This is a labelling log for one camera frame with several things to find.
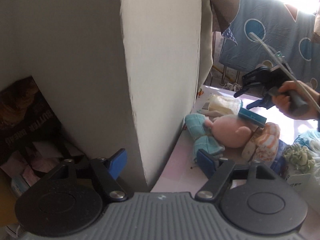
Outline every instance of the gray blue curtain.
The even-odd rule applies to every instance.
[[[223,65],[249,72],[271,61],[249,33],[258,35],[275,53],[281,51],[297,79],[320,81],[320,44],[311,43],[315,16],[297,11],[278,0],[240,0],[239,13],[230,29],[238,43],[225,39],[220,54]]]

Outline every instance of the plush toy ear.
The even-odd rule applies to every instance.
[[[241,126],[238,130],[236,130],[236,134],[241,138],[247,138],[251,135],[251,133],[252,131],[250,130],[250,128],[246,126]]]
[[[210,120],[210,119],[205,119],[204,120],[204,126],[207,127],[207,128],[211,128],[213,125],[213,122]]]

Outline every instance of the gray gripper base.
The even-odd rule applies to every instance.
[[[108,206],[96,223],[65,237],[26,233],[21,240],[303,240],[296,233],[254,236],[233,228],[214,205],[195,201],[190,193],[135,193]]]

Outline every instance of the pink tablecloth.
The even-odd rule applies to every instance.
[[[202,87],[204,94],[197,98],[192,113],[201,109],[211,94],[229,95],[234,92],[217,89],[213,87]],[[244,103],[244,107],[258,98],[249,95],[240,97]],[[272,107],[269,110],[257,107],[252,109],[253,112],[267,118],[267,122],[274,122],[280,126],[280,139],[287,144],[292,144],[298,134],[310,129],[316,128],[317,122],[313,120],[296,121],[292,120]],[[188,131],[182,131],[177,144],[167,162],[160,178],[153,187],[152,192],[183,192],[188,191],[194,194],[207,181],[207,177],[202,173],[192,161],[193,140]],[[232,158],[238,163],[243,163],[240,149],[226,149],[225,157]],[[320,216],[312,208],[309,208],[308,216],[301,228],[300,233],[308,240],[320,240]]]

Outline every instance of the metal screw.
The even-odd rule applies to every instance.
[[[197,196],[202,199],[211,199],[213,198],[213,194],[210,191],[202,190],[197,193]]]
[[[125,193],[120,190],[114,190],[110,192],[109,196],[113,199],[122,199],[125,197]]]

